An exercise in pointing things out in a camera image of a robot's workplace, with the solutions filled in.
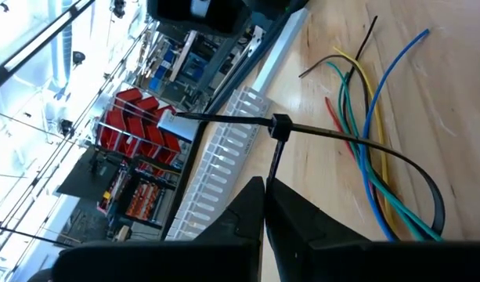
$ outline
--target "wooden surface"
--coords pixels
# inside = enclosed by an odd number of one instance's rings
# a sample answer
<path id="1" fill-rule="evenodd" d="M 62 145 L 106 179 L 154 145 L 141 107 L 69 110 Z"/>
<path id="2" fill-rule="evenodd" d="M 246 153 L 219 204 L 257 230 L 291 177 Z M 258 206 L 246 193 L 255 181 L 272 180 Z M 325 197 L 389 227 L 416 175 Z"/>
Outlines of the wooden surface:
<path id="1" fill-rule="evenodd" d="M 298 75 L 335 53 L 333 45 L 354 56 L 378 15 L 360 60 L 375 89 L 399 51 L 430 28 L 430 35 L 398 64 L 381 93 L 384 127 L 389 145 L 418 162 L 438 183 L 447 214 L 443 237 L 480 240 L 480 0 L 311 0 L 308 8 L 309 18 L 269 88 L 270 112 L 334 129 L 324 97 L 336 105 L 337 75 L 325 65 L 304 79 Z M 346 62 L 334 62 L 343 71 L 349 69 Z M 358 76 L 351 96 L 361 128 L 363 93 Z M 235 194 L 250 177 L 267 176 L 274 146 L 267 131 L 261 130 Z M 401 161 L 389 160 L 399 196 L 431 222 L 432 198 L 423 179 Z M 359 170 L 342 141 L 292 134 L 277 177 L 336 220 L 372 240 L 384 240 Z M 267 238 L 262 268 L 264 281 L 279 279 Z"/>

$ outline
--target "wooden workbench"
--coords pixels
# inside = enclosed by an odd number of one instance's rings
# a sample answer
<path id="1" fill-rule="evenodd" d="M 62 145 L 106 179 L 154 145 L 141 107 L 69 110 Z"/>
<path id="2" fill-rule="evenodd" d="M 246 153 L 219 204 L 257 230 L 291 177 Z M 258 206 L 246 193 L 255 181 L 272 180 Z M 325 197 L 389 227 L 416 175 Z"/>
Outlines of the wooden workbench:
<path id="1" fill-rule="evenodd" d="M 430 28 L 431 33 L 397 65 L 381 93 L 387 140 L 438 183 L 447 214 L 443 237 L 480 240 L 480 0 L 311 0 L 308 8 L 309 18 L 269 88 L 270 112 L 289 114 L 299 124 L 334 129 L 324 97 L 336 105 L 338 76 L 325 65 L 303 79 L 298 75 L 335 53 L 333 45 L 354 56 L 378 15 L 360 60 L 375 89 L 399 51 Z M 333 61 L 343 71 L 349 69 L 346 62 Z M 363 93 L 357 75 L 351 96 L 361 128 Z M 205 138 L 214 130 L 209 126 Z M 260 131 L 235 194 L 250 177 L 267 176 L 275 144 L 265 129 Z M 399 196 L 431 222 L 433 204 L 424 180 L 401 161 L 393 157 L 389 161 Z M 293 133 L 277 177 L 346 226 L 372 240 L 384 240 L 359 170 L 342 141 Z M 263 258 L 263 280 L 278 280 L 267 238 Z"/>

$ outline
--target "green wire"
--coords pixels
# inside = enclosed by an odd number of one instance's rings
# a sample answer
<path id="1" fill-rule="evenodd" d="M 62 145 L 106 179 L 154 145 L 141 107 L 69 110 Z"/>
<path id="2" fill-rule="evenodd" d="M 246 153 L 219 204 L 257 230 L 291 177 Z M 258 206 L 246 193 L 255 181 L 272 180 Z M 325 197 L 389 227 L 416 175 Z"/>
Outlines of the green wire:
<path id="1" fill-rule="evenodd" d="M 348 106 L 348 112 L 349 112 L 349 118 L 351 120 L 351 125 L 352 125 L 352 131 L 353 131 L 353 135 L 354 136 L 357 136 L 359 134 L 358 132 L 358 127 L 356 125 L 356 120 L 355 120 L 355 116 L 352 112 L 352 106 L 351 106 L 351 99 L 350 99 L 350 95 L 349 95 L 349 88 L 348 88 L 348 85 L 346 83 L 346 80 L 347 80 L 347 77 L 348 77 L 348 73 L 346 73 L 346 75 L 342 75 L 342 72 L 341 70 L 339 70 L 339 68 L 331 63 L 331 62 L 327 62 L 327 65 L 331 68 L 333 68 L 338 76 L 341 78 L 341 89 L 339 90 L 339 96 L 337 98 L 337 101 L 338 101 L 338 105 L 341 105 L 341 101 L 342 101 L 342 93 L 344 93 L 346 95 L 346 105 Z M 342 113 L 342 108 L 339 106 L 337 107 L 338 108 L 338 115 L 339 115 L 339 120 L 341 121 L 341 125 L 342 125 L 342 128 L 343 130 L 345 131 L 345 133 L 349 134 L 349 128 L 348 126 L 346 125 L 345 121 L 344 121 L 344 115 Z M 359 159 L 359 155 L 358 155 L 358 149 L 356 148 L 356 144 L 350 142 L 350 147 L 352 149 L 352 152 L 353 154 L 355 155 L 355 159 L 358 160 Z M 370 178 L 370 181 L 384 194 L 384 196 L 388 199 L 388 201 L 390 203 L 392 203 L 392 201 L 390 201 L 390 197 L 395 197 L 394 195 L 390 194 L 388 192 L 388 190 L 382 185 L 381 181 L 379 181 L 379 179 L 375 176 L 374 173 L 372 173 L 373 169 L 372 169 L 372 166 L 370 165 L 370 162 L 368 161 L 366 163 L 366 171 L 368 172 L 369 174 L 369 178 Z M 398 213 L 399 217 L 403 220 L 403 222 L 405 222 L 407 228 L 409 229 L 409 231 L 418 239 L 418 240 L 424 240 L 424 238 L 422 237 L 422 235 L 420 235 L 420 233 L 417 231 L 417 229 L 415 229 L 415 227 L 413 226 L 413 224 L 410 222 L 410 220 L 408 220 L 406 218 L 406 215 L 403 211 L 401 211 L 401 207 L 398 207 L 397 204 L 393 204 L 393 208 L 395 208 L 396 212 Z"/>

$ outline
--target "teal wire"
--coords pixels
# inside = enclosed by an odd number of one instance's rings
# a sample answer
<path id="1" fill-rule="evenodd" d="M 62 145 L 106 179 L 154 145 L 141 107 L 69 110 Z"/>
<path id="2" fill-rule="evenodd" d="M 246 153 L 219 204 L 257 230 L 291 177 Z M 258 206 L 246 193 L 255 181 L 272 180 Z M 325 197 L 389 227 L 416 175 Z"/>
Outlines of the teal wire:
<path id="1" fill-rule="evenodd" d="M 337 101 L 338 101 L 338 105 L 341 105 L 341 101 L 342 101 L 342 93 L 345 94 L 346 96 L 346 105 L 347 105 L 347 108 L 348 108 L 348 113 L 349 113 L 349 118 L 350 118 L 350 121 L 351 121 L 351 125 L 352 125 L 352 130 L 353 130 L 353 135 L 354 136 L 357 136 L 359 134 L 358 132 L 358 126 L 356 125 L 356 119 L 355 119 L 355 116 L 353 114 L 353 111 L 352 111 L 352 106 L 351 106 L 351 99 L 350 99 L 350 95 L 349 95 L 349 88 L 348 88 L 348 84 L 346 83 L 346 80 L 347 80 L 347 77 L 348 77 L 348 73 L 346 73 L 346 75 L 344 76 L 341 72 L 341 70 L 333 63 L 331 62 L 327 62 L 327 65 L 331 68 L 333 68 L 339 78 L 341 79 L 341 88 L 339 90 L 339 97 L 337 98 Z M 344 115 L 342 113 L 342 107 L 337 107 L 338 109 L 338 115 L 339 115 L 339 120 L 341 121 L 341 125 L 342 125 L 342 128 L 343 130 L 345 131 L 345 133 L 349 134 L 349 128 L 348 126 L 346 125 L 346 122 L 344 122 Z M 357 145 L 354 144 L 353 142 L 350 142 L 350 146 L 351 146 L 351 149 L 352 149 L 352 152 L 353 154 L 355 155 L 355 159 L 356 160 L 359 160 L 359 155 L 358 155 L 358 148 L 357 148 Z M 374 173 L 372 173 L 373 169 L 372 169 L 372 166 L 370 164 L 369 161 L 366 162 L 366 171 L 368 172 L 369 174 L 369 179 L 370 181 L 376 186 L 376 187 L 380 187 L 382 188 L 383 190 L 386 190 L 387 189 L 382 185 L 381 181 L 375 176 Z M 424 240 L 424 238 L 422 237 L 422 235 L 420 235 L 420 233 L 417 231 L 417 229 L 413 226 L 412 222 L 410 220 L 408 220 L 406 218 L 406 215 L 404 212 L 402 212 L 400 210 L 399 207 L 397 207 L 395 204 L 392 205 L 393 208 L 396 210 L 396 212 L 398 213 L 399 217 L 401 218 L 401 220 L 406 224 L 406 227 L 409 229 L 409 231 L 418 239 L 418 240 Z"/>

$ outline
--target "red wire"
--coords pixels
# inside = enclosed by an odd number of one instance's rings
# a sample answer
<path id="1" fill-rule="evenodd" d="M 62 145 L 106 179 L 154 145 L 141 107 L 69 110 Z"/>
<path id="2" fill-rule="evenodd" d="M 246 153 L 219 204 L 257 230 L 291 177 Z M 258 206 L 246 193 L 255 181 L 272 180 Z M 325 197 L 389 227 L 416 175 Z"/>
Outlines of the red wire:
<path id="1" fill-rule="evenodd" d="M 337 128 L 337 130 L 339 132 L 342 133 L 344 130 L 342 130 L 341 123 L 337 119 L 337 115 L 335 114 L 334 108 L 332 107 L 332 102 L 330 101 L 330 99 L 328 99 L 328 97 L 325 97 L 325 104 L 327 105 L 328 113 L 332 117 L 332 120 L 334 120 L 335 127 Z M 346 143 L 346 147 L 348 148 L 349 153 L 351 154 L 352 158 L 355 159 L 355 155 L 352 153 L 351 146 L 349 145 L 349 142 L 345 141 L 345 143 Z"/>

